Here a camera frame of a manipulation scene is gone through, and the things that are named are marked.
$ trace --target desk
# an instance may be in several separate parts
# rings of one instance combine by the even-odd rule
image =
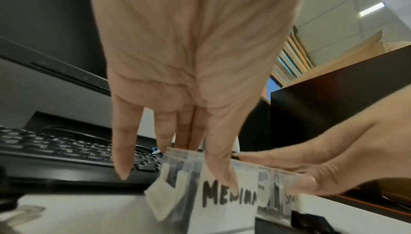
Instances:
[[[405,234],[411,224],[324,198],[304,195],[303,212],[325,216],[345,234]],[[144,196],[27,195],[20,205],[46,207],[43,217],[16,228],[22,234],[162,234]]]

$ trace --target keyboard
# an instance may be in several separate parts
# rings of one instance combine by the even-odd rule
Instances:
[[[0,160],[0,165],[2,166],[8,164],[8,160],[5,158],[5,156],[7,156],[10,158],[24,157],[36,161],[44,161],[44,164],[46,164],[46,161],[55,161],[66,164],[69,163],[71,165],[78,164],[79,166],[88,165],[92,166],[90,170],[93,170],[94,173],[97,167],[113,168],[111,145],[100,145],[42,133],[37,134],[24,129],[12,129],[3,126],[0,126],[0,156],[2,157]],[[20,161],[21,166],[28,164],[24,162],[24,160]],[[161,162],[162,156],[160,155],[153,155],[136,150],[132,171],[155,173],[154,176],[151,177],[151,179],[155,179]],[[42,163],[36,163],[36,166],[41,167]],[[24,173],[22,175],[21,170],[19,170],[19,175],[20,177],[25,177]],[[60,177],[58,175],[57,178],[64,180],[63,176]],[[96,179],[104,181],[104,179],[101,180],[100,175],[96,176],[94,174],[90,181],[93,181],[93,178],[95,181]]]

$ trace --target ceiling light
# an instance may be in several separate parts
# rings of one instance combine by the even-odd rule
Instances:
[[[371,12],[374,12],[374,11],[376,11],[377,9],[381,9],[381,8],[384,7],[384,6],[385,6],[385,4],[384,4],[383,2],[380,2],[380,3],[372,6],[371,8],[368,8],[368,9],[366,9],[366,10],[364,10],[364,11],[361,11],[361,12],[360,12],[360,17],[363,17],[363,16],[365,16],[365,15],[371,13]]]

